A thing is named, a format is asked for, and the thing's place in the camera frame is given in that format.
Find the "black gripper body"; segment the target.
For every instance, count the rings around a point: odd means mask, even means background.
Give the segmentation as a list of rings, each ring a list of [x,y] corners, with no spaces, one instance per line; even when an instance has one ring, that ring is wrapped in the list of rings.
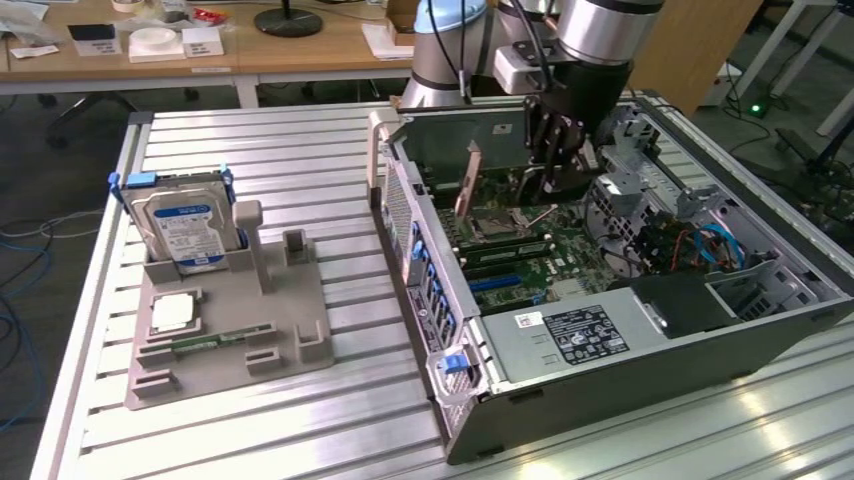
[[[584,61],[558,63],[550,87],[537,94],[548,111],[556,112],[592,133],[619,100],[631,75],[631,62],[599,65]]]

